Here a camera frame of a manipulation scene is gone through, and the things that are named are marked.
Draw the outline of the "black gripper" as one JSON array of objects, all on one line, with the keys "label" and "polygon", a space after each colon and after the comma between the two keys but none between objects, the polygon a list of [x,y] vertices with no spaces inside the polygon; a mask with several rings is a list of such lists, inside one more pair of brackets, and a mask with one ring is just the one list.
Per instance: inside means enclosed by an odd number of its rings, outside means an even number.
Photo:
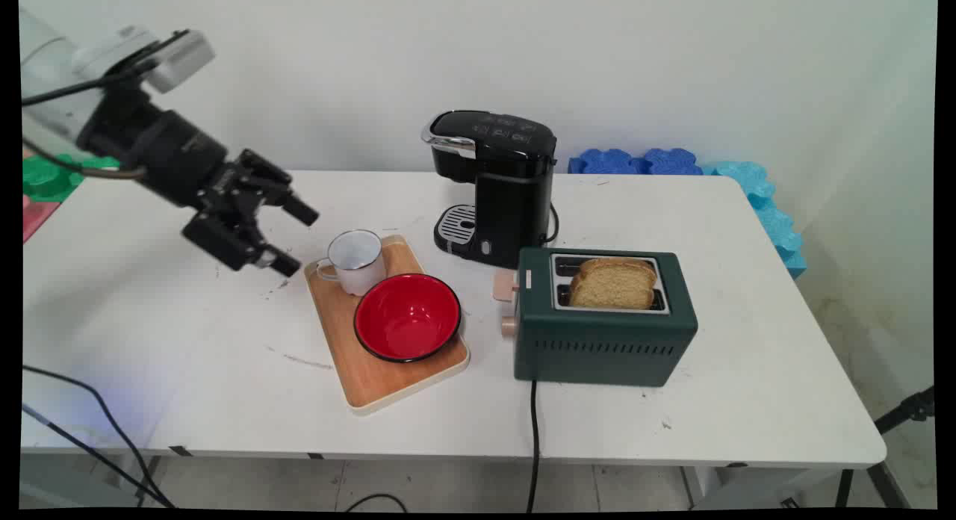
[{"label": "black gripper", "polygon": [[[302,267],[289,253],[265,241],[255,223],[236,211],[212,214],[200,193],[222,172],[228,150],[171,109],[154,105],[147,93],[106,93],[81,128],[78,145],[94,155],[115,158],[124,170],[141,170],[141,186],[174,206],[195,210],[184,236],[206,254],[239,271],[247,265],[291,277]],[[239,189],[266,205],[280,207],[311,226],[320,213],[291,189],[290,173],[244,149],[237,157]]]}]

